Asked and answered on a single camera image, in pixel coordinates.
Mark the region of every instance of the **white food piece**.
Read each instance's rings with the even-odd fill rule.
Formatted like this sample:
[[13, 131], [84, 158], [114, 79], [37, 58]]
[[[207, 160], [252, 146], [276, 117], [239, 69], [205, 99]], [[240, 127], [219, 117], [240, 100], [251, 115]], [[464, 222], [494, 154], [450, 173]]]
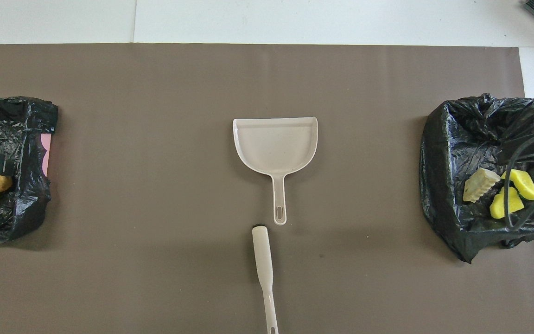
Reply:
[[475, 203], [479, 197], [500, 180], [500, 176], [489, 169], [480, 168], [464, 182], [463, 201]]

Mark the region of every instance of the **black garbage bag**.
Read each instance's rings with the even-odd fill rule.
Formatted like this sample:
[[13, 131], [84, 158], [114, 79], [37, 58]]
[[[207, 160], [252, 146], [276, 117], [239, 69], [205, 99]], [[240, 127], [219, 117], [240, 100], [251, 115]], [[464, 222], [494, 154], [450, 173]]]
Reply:
[[36, 230], [51, 200], [42, 171], [43, 133], [57, 126], [57, 106], [31, 97], [0, 99], [0, 153], [13, 161], [13, 185], [0, 193], [0, 243]]
[[[505, 248], [534, 239], [534, 213], [517, 231], [491, 217], [494, 195], [503, 180], [477, 202], [463, 202], [464, 182], [483, 167], [502, 175], [500, 146], [506, 140], [534, 134], [534, 99], [496, 99], [492, 95], [445, 101], [426, 121], [420, 151], [420, 195], [424, 216], [435, 233], [462, 261], [471, 263], [479, 250]], [[534, 180], [534, 162], [517, 163]], [[516, 222], [529, 207], [511, 215]]]

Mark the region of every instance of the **white brush handle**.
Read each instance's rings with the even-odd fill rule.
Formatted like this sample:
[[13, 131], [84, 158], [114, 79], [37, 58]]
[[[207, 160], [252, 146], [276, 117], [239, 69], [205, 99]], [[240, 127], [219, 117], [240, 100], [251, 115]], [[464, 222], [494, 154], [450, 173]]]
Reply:
[[265, 226], [253, 228], [254, 261], [257, 264], [257, 275], [263, 289], [267, 334], [279, 334], [273, 302], [273, 264], [271, 263], [271, 247]]

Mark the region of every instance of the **dustpan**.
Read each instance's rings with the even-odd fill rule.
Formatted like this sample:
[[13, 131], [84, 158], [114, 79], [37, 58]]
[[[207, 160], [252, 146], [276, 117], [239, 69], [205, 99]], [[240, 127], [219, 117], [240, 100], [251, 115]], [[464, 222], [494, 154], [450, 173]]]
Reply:
[[250, 169], [273, 180], [273, 221], [287, 221], [284, 178], [312, 160], [318, 141], [316, 117], [234, 120], [238, 156]]

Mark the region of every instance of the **food scrap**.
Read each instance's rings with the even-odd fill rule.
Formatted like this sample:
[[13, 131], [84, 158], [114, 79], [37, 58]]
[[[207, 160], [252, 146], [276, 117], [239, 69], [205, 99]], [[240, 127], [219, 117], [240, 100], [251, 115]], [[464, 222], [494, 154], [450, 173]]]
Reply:
[[475, 203], [499, 180], [500, 176], [495, 172], [485, 168], [478, 169], [464, 182], [463, 201]]
[[[519, 192], [513, 186], [508, 188], [508, 212], [513, 213], [524, 209], [525, 205], [519, 197]], [[489, 211], [491, 216], [496, 219], [504, 218], [506, 216], [506, 210], [504, 209], [504, 187], [496, 196], [494, 196], [494, 201], [489, 206]]]
[[[502, 179], [506, 178], [506, 173], [502, 174]], [[512, 169], [510, 173], [510, 180], [515, 184], [522, 197], [526, 199], [534, 199], [534, 182], [530, 175], [525, 171]]]

